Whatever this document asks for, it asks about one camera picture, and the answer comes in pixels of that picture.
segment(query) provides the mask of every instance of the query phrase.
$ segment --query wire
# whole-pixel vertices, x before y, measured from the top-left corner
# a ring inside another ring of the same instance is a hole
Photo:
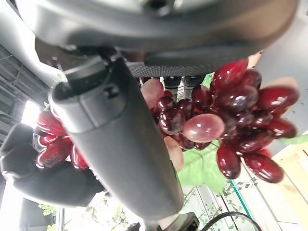
[[[203,229],[201,229],[201,231],[208,231],[216,222],[218,222],[220,219],[223,219],[225,217],[232,217],[232,216],[238,216],[238,217],[242,217],[245,218],[246,220],[248,220],[250,223],[252,223],[252,225],[255,227],[256,231],[262,231],[260,226],[254,221],[252,220],[249,216],[247,216],[244,213],[239,213],[239,212],[226,212],[226,213],[221,213],[219,214],[217,217],[211,219],[205,226]]]

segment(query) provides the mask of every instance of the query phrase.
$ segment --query grape cluster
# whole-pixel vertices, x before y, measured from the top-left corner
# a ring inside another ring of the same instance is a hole
[[[66,134],[57,116],[50,110],[40,113],[37,128],[44,132],[38,138],[43,149],[38,153],[36,166],[40,169],[49,169],[62,164],[70,156],[71,164],[78,170],[88,168],[77,147]]]
[[[266,146],[273,139],[296,135],[295,126],[280,116],[298,100],[299,93],[285,85],[260,89],[261,74],[247,70],[247,65],[245,59],[222,67],[209,89],[202,85],[193,89],[191,100],[176,103],[171,92],[163,92],[158,79],[147,81],[141,93],[162,136],[171,137],[182,151],[203,150],[218,139],[217,164],[226,178],[239,176],[242,158],[259,178],[278,183],[283,170],[271,160]]]

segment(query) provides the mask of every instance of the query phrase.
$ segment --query light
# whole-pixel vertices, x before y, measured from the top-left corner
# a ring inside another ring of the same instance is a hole
[[[21,119],[21,123],[27,124],[32,128],[35,128],[37,126],[38,117],[39,117],[39,106],[37,106],[32,101],[27,101],[25,105],[24,114]]]
[[[13,181],[6,181],[0,210],[0,230],[19,231],[22,199],[23,197],[13,187]]]

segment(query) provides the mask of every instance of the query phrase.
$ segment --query green plant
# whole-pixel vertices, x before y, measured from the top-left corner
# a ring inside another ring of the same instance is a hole
[[[49,205],[43,205],[43,204],[39,204],[38,207],[43,210],[44,216],[48,216],[48,215],[54,213],[57,210],[56,207],[49,206]]]

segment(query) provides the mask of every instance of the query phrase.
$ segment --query grape leaf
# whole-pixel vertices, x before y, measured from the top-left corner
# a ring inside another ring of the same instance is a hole
[[[216,163],[217,147],[209,145],[202,151],[191,149],[183,153],[184,168],[178,173],[182,185],[206,184],[215,193],[221,193],[227,179]]]
[[[294,138],[281,138],[279,139],[284,144],[301,144],[308,142],[308,134],[302,136],[296,136]]]

